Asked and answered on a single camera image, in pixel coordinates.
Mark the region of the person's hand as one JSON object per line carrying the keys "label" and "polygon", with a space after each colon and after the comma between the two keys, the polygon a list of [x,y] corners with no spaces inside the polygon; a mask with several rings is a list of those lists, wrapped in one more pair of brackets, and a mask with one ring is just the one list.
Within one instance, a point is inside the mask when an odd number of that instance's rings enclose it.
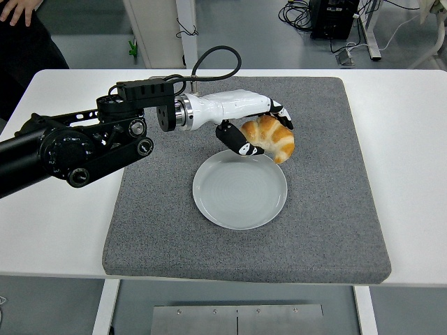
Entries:
{"label": "person's hand", "polygon": [[9,25],[15,26],[21,17],[24,18],[26,27],[31,26],[33,12],[41,5],[40,0],[7,0],[1,1],[1,21],[6,22],[9,17]]}

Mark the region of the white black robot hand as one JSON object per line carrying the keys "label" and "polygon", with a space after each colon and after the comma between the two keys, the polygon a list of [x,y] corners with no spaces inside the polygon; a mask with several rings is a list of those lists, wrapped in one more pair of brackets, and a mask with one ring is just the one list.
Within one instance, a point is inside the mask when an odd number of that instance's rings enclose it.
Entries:
{"label": "white black robot hand", "polygon": [[197,97],[183,96],[183,129],[196,130],[207,122],[217,125],[216,136],[241,156],[271,153],[277,164],[295,150],[293,124],[286,108],[267,96],[235,90]]}

